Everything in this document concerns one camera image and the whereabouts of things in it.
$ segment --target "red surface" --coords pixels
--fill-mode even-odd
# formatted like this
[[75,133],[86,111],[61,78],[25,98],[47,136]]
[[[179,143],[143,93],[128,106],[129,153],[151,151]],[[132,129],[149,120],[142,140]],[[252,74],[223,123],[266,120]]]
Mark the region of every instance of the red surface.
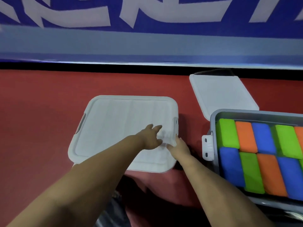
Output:
[[[303,114],[303,82],[242,79],[260,110]],[[179,107],[180,136],[201,150],[209,130],[188,76],[0,70],[0,226],[72,166],[67,157],[83,111],[97,95],[169,96]],[[199,206],[183,171],[127,172],[176,204]]]

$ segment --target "right arm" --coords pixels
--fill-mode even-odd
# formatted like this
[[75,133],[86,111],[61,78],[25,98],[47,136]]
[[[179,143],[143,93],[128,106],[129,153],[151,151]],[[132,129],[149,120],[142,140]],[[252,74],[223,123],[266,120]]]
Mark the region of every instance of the right arm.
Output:
[[176,143],[167,148],[183,167],[212,227],[274,226],[240,190],[191,156],[182,139],[176,137]]

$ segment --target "hand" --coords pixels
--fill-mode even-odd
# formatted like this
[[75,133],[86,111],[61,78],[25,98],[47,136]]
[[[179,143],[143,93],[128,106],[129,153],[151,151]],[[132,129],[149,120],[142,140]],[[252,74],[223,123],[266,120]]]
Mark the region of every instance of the hand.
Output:
[[167,144],[166,148],[172,154],[172,156],[180,162],[181,159],[187,156],[191,156],[190,150],[187,144],[176,135],[176,143],[177,145],[173,147],[172,145]]
[[155,126],[153,124],[147,125],[145,129],[137,133],[136,135],[142,138],[144,142],[144,148],[146,150],[152,150],[162,144],[161,139],[157,139],[157,133],[162,128],[162,125]]

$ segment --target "left arm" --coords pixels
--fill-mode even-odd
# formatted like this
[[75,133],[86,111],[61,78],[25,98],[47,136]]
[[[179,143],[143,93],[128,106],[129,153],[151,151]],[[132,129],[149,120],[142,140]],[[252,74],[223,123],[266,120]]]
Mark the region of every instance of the left arm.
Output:
[[162,126],[152,127],[74,166],[7,227],[93,226],[137,154],[161,145],[157,133]]

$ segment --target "black strip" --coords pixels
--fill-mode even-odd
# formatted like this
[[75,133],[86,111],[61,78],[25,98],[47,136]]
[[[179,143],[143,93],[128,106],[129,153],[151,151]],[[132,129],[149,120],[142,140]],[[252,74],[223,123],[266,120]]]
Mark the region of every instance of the black strip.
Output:
[[[104,73],[140,73],[163,75],[190,75],[216,68],[178,67],[178,66],[145,66],[145,65],[112,65],[112,64],[61,64],[35,62],[0,62],[0,69],[13,70],[47,70],[71,72],[104,72]],[[302,70],[273,69],[237,69],[232,68],[235,76],[240,78],[303,80]]]

